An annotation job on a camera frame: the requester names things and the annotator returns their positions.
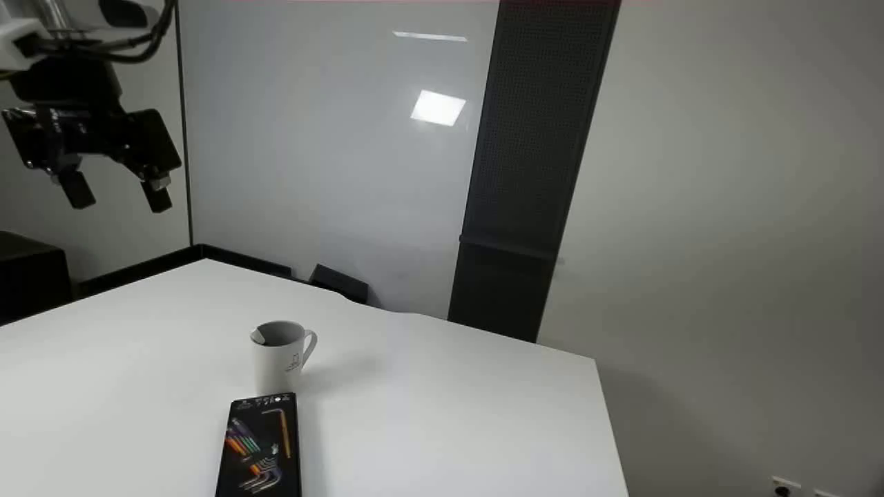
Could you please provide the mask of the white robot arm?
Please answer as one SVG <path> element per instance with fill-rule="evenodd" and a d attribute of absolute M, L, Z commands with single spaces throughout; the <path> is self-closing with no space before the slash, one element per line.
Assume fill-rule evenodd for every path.
<path fill-rule="evenodd" d="M 122 105 L 114 67 L 148 62 L 173 15 L 176 0 L 0 0 L 0 76 L 20 99 L 3 121 L 21 165 L 43 171 L 73 211 L 94 204 L 86 156 L 122 164 L 151 212 L 172 207 L 183 157 L 154 109 Z"/>

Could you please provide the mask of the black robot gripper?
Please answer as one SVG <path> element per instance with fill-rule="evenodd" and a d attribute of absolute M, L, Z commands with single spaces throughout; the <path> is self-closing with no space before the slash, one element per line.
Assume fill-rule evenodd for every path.
<path fill-rule="evenodd" d="M 20 109 L 3 118 L 28 165 L 56 168 L 64 157 L 105 156 L 140 182 L 151 212 L 172 207 L 166 178 L 183 165 L 172 132 L 154 109 L 125 110 L 122 87 L 108 62 L 43 59 L 10 77 Z M 78 168 L 58 178 L 68 204 L 86 211 L 94 193 Z"/>

